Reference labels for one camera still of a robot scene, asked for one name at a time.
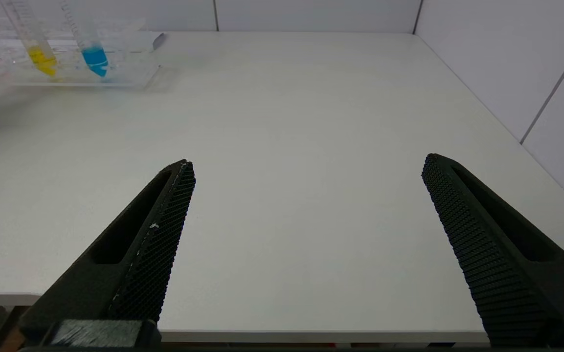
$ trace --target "table surface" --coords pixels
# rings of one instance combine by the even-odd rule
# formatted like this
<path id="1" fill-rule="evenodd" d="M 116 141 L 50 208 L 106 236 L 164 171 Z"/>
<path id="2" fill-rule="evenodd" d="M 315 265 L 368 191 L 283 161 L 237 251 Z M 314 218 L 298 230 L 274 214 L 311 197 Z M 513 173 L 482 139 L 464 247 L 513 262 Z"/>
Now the table surface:
<path id="1" fill-rule="evenodd" d="M 170 33 L 157 54 L 147 91 L 0 96 L 0 305 L 35 301 L 182 158 L 165 339 L 486 341 L 428 153 L 564 248 L 564 191 L 416 36 Z"/>

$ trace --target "blue liquid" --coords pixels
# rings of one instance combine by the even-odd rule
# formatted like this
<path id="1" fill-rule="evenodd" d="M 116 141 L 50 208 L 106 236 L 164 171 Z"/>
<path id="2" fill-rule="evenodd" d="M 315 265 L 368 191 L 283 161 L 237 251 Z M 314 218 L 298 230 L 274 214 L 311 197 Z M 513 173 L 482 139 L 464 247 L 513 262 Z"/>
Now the blue liquid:
<path id="1" fill-rule="evenodd" d="M 82 56 L 84 56 L 84 61 L 92 72 L 98 74 L 100 77 L 106 76 L 108 58 L 106 57 L 105 51 L 103 51 L 103 47 L 95 46 L 90 49 L 83 49 Z"/>

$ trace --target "test tube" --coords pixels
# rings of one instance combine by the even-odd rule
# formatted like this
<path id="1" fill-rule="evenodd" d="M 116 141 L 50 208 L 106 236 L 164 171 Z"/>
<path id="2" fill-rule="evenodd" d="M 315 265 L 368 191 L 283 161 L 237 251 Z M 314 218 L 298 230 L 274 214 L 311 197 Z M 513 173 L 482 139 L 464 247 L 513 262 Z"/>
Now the test tube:
<path id="1" fill-rule="evenodd" d="M 88 68 L 105 77 L 108 69 L 108 58 L 101 46 L 99 34 L 94 27 L 90 12 L 80 0 L 60 0 L 62 11 L 71 27 L 71 32 L 82 53 Z"/>
<path id="2" fill-rule="evenodd" d="M 34 66 L 43 73 L 56 74 L 56 56 L 54 56 L 47 38 L 41 31 L 40 24 L 27 0 L 0 0 L 19 39 L 29 54 Z"/>

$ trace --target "textured grip pad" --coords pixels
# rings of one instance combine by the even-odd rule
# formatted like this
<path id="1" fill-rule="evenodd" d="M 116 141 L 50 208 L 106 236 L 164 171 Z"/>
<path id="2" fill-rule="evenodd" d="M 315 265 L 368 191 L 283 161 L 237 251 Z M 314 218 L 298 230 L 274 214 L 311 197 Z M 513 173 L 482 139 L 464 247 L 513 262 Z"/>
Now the textured grip pad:
<path id="1" fill-rule="evenodd" d="M 25 312 L 27 340 L 65 319 L 158 321 L 194 187 L 192 163 L 161 170 Z"/>
<path id="2" fill-rule="evenodd" d="M 421 176 L 492 346 L 564 346 L 564 251 L 459 163 Z"/>

